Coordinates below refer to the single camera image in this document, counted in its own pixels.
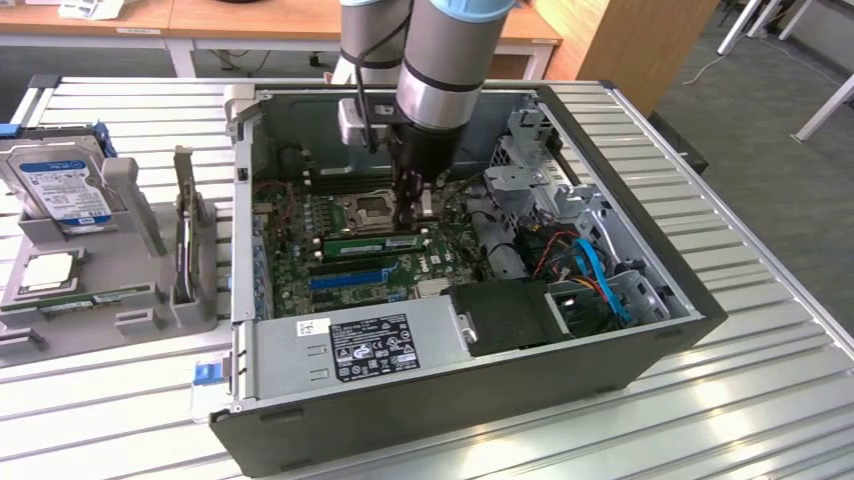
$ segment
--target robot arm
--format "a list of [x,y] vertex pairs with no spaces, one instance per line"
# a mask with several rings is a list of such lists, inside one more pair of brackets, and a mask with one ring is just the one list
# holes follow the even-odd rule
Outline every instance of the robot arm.
[[[515,0],[342,1],[360,4],[343,7],[342,55],[371,72],[364,77],[380,76],[378,70],[400,69],[387,145],[395,172],[395,221],[406,228],[415,220],[412,206],[424,184],[434,183],[451,167]],[[406,21],[410,5],[403,52],[402,32],[360,61],[362,54],[354,52],[371,49],[371,42],[375,45]]]

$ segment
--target metal table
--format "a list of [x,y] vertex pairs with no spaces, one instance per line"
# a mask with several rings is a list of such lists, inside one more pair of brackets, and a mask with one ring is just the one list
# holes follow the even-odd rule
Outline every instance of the metal table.
[[[173,145],[197,149],[199,189],[220,201],[223,320],[232,178],[224,83],[64,78],[56,89],[31,90],[16,113],[29,125],[105,121],[119,152],[143,168],[152,203],[175,198]],[[850,477],[850,337],[619,92],[592,82],[554,88],[730,319],[619,392],[279,478]],[[8,195],[0,212],[0,271],[8,272],[19,235]],[[0,370],[0,478],[240,477],[188,407],[193,362],[229,341],[223,321],[205,334]]]

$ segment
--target blue latch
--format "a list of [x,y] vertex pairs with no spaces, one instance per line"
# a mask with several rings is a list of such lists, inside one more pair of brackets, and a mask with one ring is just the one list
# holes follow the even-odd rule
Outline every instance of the blue latch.
[[17,138],[21,126],[17,123],[0,123],[0,138]]
[[220,383],[223,381],[225,381],[225,377],[223,376],[221,362],[196,365],[196,371],[192,379],[193,385],[212,385],[213,383]]

